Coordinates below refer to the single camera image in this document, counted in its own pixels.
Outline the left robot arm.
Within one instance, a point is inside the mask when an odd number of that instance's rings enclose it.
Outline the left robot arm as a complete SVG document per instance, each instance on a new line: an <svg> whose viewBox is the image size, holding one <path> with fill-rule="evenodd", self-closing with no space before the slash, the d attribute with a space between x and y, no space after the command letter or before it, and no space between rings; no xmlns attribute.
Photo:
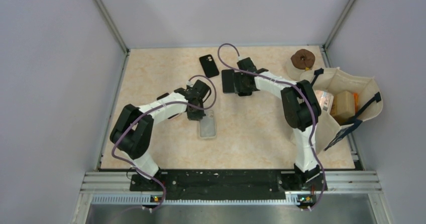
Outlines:
<svg viewBox="0 0 426 224"><path fill-rule="evenodd" d="M142 174L142 184L148 190L158 189L160 168L148 153L154 126L179 114L186 114L190 121L202 120L207 109L204 100L215 91L214 86L197 80L163 94L152 103L124 106L110 133L114 144L112 156L116 157L115 150L120 150L124 154L122 160Z"/></svg>

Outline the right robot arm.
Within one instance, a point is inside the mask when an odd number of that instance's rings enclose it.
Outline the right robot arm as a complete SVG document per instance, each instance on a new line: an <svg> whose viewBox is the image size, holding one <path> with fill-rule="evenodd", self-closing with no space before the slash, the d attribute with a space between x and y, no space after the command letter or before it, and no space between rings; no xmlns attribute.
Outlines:
<svg viewBox="0 0 426 224"><path fill-rule="evenodd" d="M296 159L295 185L308 190L321 172L315 149L315 131L322 113L312 85L307 80L296 82L257 69L251 58L239 58L234 72L234 88L239 96L250 96L255 91L267 91L282 102L285 120L293 129Z"/></svg>

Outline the white translucent phone case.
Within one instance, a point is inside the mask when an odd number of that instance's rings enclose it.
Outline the white translucent phone case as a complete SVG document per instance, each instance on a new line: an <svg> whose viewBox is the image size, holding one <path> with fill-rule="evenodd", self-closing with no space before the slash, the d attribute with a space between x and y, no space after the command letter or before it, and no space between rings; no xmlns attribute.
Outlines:
<svg viewBox="0 0 426 224"><path fill-rule="evenodd" d="M214 139L217 136L215 113L206 110L205 116L199 121L199 137L201 139Z"/></svg>

